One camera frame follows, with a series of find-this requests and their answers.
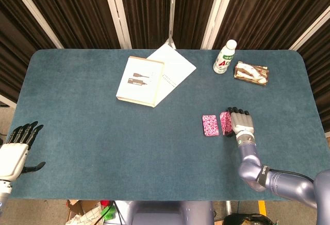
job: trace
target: table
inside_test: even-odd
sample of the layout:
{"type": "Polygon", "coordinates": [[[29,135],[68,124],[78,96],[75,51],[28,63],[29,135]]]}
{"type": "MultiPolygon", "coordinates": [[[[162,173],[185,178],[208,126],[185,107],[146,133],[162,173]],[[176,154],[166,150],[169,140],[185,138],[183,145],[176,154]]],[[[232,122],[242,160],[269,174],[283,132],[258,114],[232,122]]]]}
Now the table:
{"type": "Polygon", "coordinates": [[[11,130],[44,124],[12,197],[83,200],[281,200],[238,176],[235,138],[205,137],[202,115],[248,110],[262,163],[312,178],[329,149],[301,56],[237,51],[214,73],[218,50],[178,50],[197,69],[157,107],[116,99],[129,56],[154,50],[40,50],[30,62],[11,130]],[[269,67],[259,86],[234,79],[237,61],[269,67]]]}

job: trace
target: white robotic hand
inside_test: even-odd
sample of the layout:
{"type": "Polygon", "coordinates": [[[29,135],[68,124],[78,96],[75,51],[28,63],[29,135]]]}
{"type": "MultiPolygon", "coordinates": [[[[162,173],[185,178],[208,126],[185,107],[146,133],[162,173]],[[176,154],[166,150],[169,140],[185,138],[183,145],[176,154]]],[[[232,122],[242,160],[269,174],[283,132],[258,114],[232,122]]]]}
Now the white robotic hand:
{"type": "Polygon", "coordinates": [[[249,112],[238,109],[237,107],[228,107],[227,110],[230,113],[232,130],[236,134],[237,142],[239,144],[243,142],[255,143],[253,121],[249,112]]]}
{"type": "Polygon", "coordinates": [[[35,167],[25,167],[27,154],[43,125],[34,128],[38,122],[19,126],[9,136],[7,143],[0,148],[0,216],[11,193],[10,182],[15,181],[21,173],[35,172],[45,162],[35,167]]]}

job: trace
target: green object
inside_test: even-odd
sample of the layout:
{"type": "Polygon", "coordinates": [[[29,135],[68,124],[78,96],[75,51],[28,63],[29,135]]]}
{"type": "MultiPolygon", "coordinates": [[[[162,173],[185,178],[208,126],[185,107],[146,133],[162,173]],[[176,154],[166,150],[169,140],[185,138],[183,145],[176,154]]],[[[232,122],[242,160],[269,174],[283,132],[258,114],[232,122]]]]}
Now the green object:
{"type": "Polygon", "coordinates": [[[101,211],[101,215],[103,216],[106,213],[106,215],[103,217],[103,219],[105,221],[107,221],[107,220],[111,220],[113,218],[113,215],[114,215],[115,212],[116,212],[116,208],[114,206],[112,206],[112,207],[105,207],[101,211]]]}

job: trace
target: notebook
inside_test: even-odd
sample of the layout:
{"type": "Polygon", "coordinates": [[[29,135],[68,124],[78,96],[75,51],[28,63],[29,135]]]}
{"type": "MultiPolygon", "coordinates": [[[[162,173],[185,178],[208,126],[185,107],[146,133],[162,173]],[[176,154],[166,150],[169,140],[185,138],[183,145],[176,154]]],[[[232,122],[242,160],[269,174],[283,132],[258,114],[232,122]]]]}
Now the notebook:
{"type": "Polygon", "coordinates": [[[155,107],[164,62],[130,56],[119,84],[117,99],[155,107]]]}
{"type": "Polygon", "coordinates": [[[158,105],[196,69],[193,64],[168,44],[164,44],[147,59],[159,60],[165,63],[155,105],[158,105]]]}

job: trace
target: pink sponge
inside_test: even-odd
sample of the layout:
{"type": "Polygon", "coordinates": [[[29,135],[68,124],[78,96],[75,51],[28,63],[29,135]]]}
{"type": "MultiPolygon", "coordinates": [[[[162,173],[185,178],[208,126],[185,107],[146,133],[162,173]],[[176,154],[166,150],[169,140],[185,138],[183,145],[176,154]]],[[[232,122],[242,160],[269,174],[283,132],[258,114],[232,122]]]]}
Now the pink sponge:
{"type": "Polygon", "coordinates": [[[229,136],[232,134],[232,119],[228,111],[220,113],[220,123],[222,129],[222,135],[229,136]]]}

